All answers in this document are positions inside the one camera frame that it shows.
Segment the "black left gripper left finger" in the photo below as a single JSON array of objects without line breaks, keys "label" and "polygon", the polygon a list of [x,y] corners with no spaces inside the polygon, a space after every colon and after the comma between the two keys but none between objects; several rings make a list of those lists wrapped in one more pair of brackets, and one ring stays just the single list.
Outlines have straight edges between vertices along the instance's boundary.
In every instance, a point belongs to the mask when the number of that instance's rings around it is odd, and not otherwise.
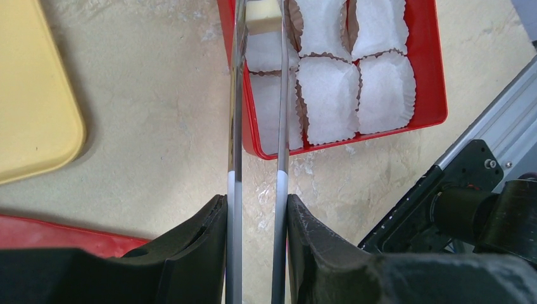
[{"label": "black left gripper left finger", "polygon": [[3,250],[2,303],[220,303],[227,198],[120,258],[77,248]]}]

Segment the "metal serving tongs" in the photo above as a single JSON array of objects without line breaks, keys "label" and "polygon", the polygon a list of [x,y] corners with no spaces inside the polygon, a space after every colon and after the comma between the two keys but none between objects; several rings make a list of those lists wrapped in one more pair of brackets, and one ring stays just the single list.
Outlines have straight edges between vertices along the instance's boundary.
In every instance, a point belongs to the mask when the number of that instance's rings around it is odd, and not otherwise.
[{"label": "metal serving tongs", "polygon": [[235,1],[230,48],[230,127],[227,174],[227,258],[225,302],[243,300],[243,190],[242,190],[242,103],[246,51],[246,1]]}]

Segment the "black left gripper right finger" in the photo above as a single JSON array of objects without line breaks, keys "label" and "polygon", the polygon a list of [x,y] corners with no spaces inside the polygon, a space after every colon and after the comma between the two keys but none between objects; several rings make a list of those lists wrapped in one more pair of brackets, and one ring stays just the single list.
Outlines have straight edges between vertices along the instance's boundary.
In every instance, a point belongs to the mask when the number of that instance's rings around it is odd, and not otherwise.
[{"label": "black left gripper right finger", "polygon": [[536,271],[508,255],[370,254],[287,199],[293,303],[535,303]]}]

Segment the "white square chocolate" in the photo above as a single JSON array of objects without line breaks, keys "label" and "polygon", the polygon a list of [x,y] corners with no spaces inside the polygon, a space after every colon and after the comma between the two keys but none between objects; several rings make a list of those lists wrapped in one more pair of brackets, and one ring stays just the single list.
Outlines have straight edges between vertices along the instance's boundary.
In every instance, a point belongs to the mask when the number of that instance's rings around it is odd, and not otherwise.
[{"label": "white square chocolate", "polygon": [[249,35],[280,31],[282,27],[282,12],[279,1],[247,1],[246,27]]}]

